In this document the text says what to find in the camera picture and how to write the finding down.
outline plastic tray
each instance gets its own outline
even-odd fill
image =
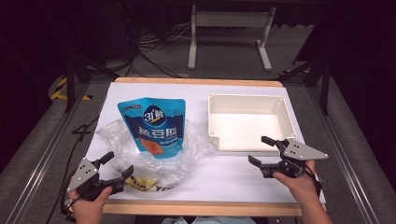
[[[209,94],[208,131],[220,151],[278,151],[262,142],[295,139],[283,96]]]

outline metal frame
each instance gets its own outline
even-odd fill
[[[78,105],[84,96],[85,92],[89,87],[88,83],[82,83],[77,91],[77,101],[74,102],[69,111],[64,113],[54,135],[52,136],[49,145],[47,146],[46,150],[43,153],[38,165],[33,170],[32,174],[29,176],[29,181],[26,183],[26,186],[21,193],[20,198],[18,199],[17,203],[15,204],[14,208],[12,209],[11,213],[9,214],[6,223],[20,223],[24,213],[27,210],[30,202],[33,200],[35,193],[38,190],[38,187],[41,184],[41,181],[44,178],[47,170],[50,168],[50,164],[52,162],[53,157],[55,156],[59,144],[61,143],[64,132],[74,114],[77,111]]]
[[[361,211],[361,216],[364,219],[365,223],[379,223],[379,220],[375,214],[374,208],[371,206],[366,193],[361,185],[361,181],[359,180],[358,176],[356,175],[352,164],[347,157],[346,151],[343,148],[343,145],[340,142],[340,139],[335,132],[332,123],[326,115],[320,105],[321,101],[319,100],[318,93],[315,91],[315,88],[309,87],[308,93],[311,97],[311,100],[314,102],[316,106],[316,110],[319,113],[321,121],[326,129],[327,134],[330,136],[332,141],[333,149],[334,149],[334,156],[337,159],[340,168],[344,174],[345,180],[349,186],[350,192],[352,193],[359,210]]]
[[[261,40],[257,40],[257,48],[262,57],[265,71],[271,71],[272,66],[265,50],[265,43],[270,33],[271,24],[275,16],[275,7],[269,12],[220,12],[220,11],[197,11],[196,5],[191,11],[191,45],[188,68],[195,69],[197,53],[197,26],[222,26],[222,27],[257,27],[264,28]]]

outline clear plastic bag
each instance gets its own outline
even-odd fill
[[[118,119],[96,132],[114,152],[111,160],[119,171],[134,166],[126,184],[143,191],[164,191],[187,178],[198,160],[214,147],[186,120],[183,149],[175,157],[155,159],[149,152],[137,149],[125,122]]]

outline snack bag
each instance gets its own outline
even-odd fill
[[[140,151],[165,159],[182,149],[184,100],[145,97],[119,103],[118,108]]]

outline white table surface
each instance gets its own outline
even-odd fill
[[[117,104],[141,97],[183,98],[186,100],[186,119],[207,136],[207,95],[209,93],[276,95],[285,98],[297,140],[304,142],[290,98],[285,88],[222,85],[111,83],[96,130],[121,119]],[[105,142],[95,134],[87,152],[94,161],[108,152]],[[153,202],[230,202],[230,203],[296,203],[289,190],[272,178],[263,178],[260,170],[248,162],[247,153],[222,155],[211,152],[196,164],[191,176],[174,189],[164,192],[143,192],[125,187],[124,192],[110,196],[111,200]],[[262,163],[277,163],[273,157],[258,157]],[[119,177],[108,162],[100,168],[101,179]],[[323,194],[320,201],[325,203]]]

